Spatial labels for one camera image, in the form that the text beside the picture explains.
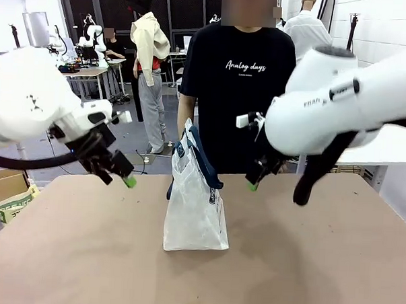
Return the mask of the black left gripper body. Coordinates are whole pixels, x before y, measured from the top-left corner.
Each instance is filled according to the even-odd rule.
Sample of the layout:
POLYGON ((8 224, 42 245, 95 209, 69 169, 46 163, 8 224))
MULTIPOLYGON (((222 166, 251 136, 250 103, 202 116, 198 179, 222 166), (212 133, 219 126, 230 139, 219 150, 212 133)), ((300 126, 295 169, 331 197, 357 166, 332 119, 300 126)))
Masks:
POLYGON ((93 170, 93 164, 104 171, 115 170, 111 161, 112 153, 108 149, 116 138, 107 124, 99 124, 84 136, 68 142, 68 149, 86 170, 93 170))

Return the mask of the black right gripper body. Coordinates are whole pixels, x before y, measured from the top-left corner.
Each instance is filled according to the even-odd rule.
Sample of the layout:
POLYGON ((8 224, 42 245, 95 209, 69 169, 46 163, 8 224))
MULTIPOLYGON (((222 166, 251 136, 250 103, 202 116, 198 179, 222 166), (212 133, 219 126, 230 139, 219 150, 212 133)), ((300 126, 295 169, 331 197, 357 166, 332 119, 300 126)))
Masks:
POLYGON ((292 159, 291 156, 284 155, 275 150, 267 141, 257 141, 255 164, 258 167, 261 175, 274 174, 276 175, 282 170, 283 165, 292 159))

